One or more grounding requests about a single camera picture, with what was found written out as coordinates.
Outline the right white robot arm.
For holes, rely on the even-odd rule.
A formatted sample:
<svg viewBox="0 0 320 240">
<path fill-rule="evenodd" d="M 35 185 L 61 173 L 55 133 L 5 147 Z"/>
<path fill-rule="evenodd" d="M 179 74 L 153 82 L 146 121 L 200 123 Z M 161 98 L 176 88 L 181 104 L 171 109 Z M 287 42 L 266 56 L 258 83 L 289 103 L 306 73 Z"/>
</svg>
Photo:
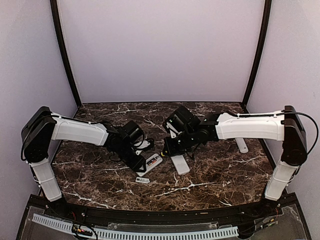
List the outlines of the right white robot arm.
<svg viewBox="0 0 320 240">
<path fill-rule="evenodd" d="M 266 217 L 308 157 L 306 131 L 298 115 L 293 106 L 287 105 L 284 110 L 269 113 L 208 113 L 199 119 L 181 105 L 163 123 L 170 136 L 163 140 L 161 154 L 179 156 L 194 146 L 228 139 L 281 141 L 282 155 L 265 187 L 265 198 L 255 205 L 255 213 Z"/>
</svg>

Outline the white remote with display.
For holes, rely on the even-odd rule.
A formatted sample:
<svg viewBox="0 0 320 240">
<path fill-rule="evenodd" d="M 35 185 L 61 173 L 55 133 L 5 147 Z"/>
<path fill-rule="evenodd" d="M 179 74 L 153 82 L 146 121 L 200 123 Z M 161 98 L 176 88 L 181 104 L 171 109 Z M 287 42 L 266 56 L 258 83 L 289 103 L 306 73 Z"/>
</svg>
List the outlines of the white remote with display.
<svg viewBox="0 0 320 240">
<path fill-rule="evenodd" d="M 162 161 L 163 161 L 163 158 L 159 154 L 157 154 L 157 153 L 153 154 L 151 157 L 149 157 L 146 160 L 146 164 L 145 164 L 146 171 L 145 172 L 136 172 L 137 175 L 139 177 L 143 177 L 144 175 L 149 173 L 151 170 L 153 170 L 155 167 L 157 167 L 160 163 L 162 163 Z"/>
</svg>

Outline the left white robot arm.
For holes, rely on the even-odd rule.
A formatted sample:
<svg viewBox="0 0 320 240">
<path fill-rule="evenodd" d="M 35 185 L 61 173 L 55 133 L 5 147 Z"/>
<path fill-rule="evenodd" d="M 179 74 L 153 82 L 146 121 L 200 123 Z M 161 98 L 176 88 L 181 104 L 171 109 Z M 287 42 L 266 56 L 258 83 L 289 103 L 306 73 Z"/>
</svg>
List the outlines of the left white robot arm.
<svg viewBox="0 0 320 240">
<path fill-rule="evenodd" d="M 129 121 L 123 126 L 114 126 L 109 121 L 90 122 L 61 116 L 42 106 L 21 131 L 22 147 L 20 158 L 28 162 L 45 197 L 51 203 L 51 210 L 60 218 L 67 218 L 70 206 L 62 198 L 51 163 L 49 146 L 52 141 L 72 141 L 104 147 L 116 154 L 131 170 L 144 173 L 146 159 L 137 154 L 144 139 L 142 129 Z"/>
</svg>

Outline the white battery compartment cover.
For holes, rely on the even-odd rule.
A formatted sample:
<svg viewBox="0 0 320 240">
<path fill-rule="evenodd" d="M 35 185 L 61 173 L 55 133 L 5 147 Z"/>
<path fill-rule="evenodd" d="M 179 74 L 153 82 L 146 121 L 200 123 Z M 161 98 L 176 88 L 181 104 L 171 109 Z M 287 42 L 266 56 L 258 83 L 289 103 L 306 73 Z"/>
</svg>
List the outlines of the white battery compartment cover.
<svg viewBox="0 0 320 240">
<path fill-rule="evenodd" d="M 137 177 L 135 179 L 136 183 L 142 183 L 142 184 L 149 184 L 150 183 L 150 179 L 149 178 L 144 178 L 144 177 Z"/>
</svg>

